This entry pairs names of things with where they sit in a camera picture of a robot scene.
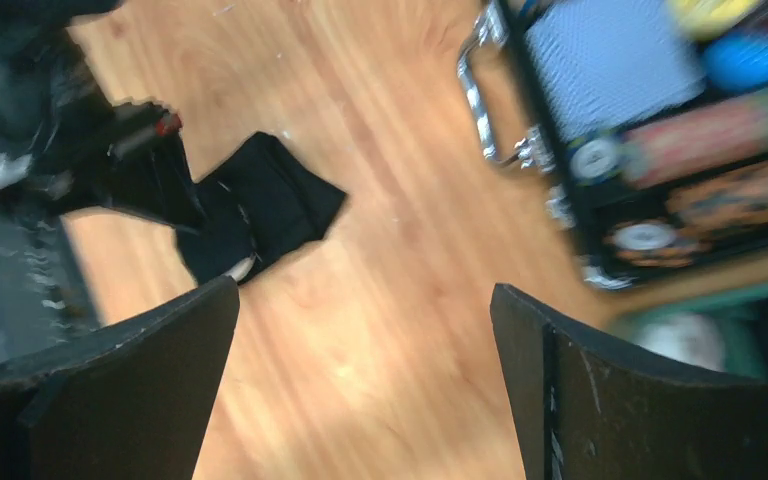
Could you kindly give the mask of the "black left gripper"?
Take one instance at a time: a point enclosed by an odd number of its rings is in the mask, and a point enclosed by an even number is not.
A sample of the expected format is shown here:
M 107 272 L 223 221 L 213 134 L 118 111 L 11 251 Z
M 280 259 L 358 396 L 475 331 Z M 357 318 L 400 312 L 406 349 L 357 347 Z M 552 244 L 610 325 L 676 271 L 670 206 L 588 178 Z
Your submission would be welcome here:
M 84 138 L 35 160 L 26 191 L 59 213 L 103 207 L 176 229 L 199 229 L 206 211 L 190 175 L 179 114 L 126 102 Z

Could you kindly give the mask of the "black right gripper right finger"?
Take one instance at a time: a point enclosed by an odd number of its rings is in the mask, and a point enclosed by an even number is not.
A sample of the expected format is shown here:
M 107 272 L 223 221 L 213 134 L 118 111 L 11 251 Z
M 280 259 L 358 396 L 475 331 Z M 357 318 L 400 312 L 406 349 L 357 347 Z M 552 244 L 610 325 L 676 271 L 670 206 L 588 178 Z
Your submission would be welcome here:
M 509 284 L 490 317 L 530 479 L 768 479 L 768 381 L 649 352 Z

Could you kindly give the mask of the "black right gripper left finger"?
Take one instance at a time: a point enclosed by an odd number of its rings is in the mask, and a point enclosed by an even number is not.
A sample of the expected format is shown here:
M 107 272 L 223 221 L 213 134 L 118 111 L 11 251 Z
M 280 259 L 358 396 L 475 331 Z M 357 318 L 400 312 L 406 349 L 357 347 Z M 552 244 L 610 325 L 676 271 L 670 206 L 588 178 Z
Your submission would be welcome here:
M 0 363 L 0 479 L 189 479 L 239 313 L 220 276 Z

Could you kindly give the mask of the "black underwear cream waistband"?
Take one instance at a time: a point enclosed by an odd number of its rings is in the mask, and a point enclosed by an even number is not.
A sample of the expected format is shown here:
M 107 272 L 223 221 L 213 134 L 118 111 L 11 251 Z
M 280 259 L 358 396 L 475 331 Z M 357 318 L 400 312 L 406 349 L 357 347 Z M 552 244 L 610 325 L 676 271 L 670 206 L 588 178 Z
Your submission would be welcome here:
M 243 284 L 324 239 L 347 200 L 265 132 L 251 135 L 195 191 L 206 221 L 195 233 L 178 230 L 176 247 L 198 284 L 221 275 Z

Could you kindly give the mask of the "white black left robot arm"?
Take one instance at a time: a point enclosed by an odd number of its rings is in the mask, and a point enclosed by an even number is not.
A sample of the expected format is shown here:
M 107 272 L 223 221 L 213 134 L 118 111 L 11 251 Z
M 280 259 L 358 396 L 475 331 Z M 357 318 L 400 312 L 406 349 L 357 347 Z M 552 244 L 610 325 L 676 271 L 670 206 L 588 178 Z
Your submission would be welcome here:
M 59 216 L 106 208 L 177 229 L 206 221 L 179 115 L 112 103 L 69 26 L 114 1 L 0 1 L 0 196 Z

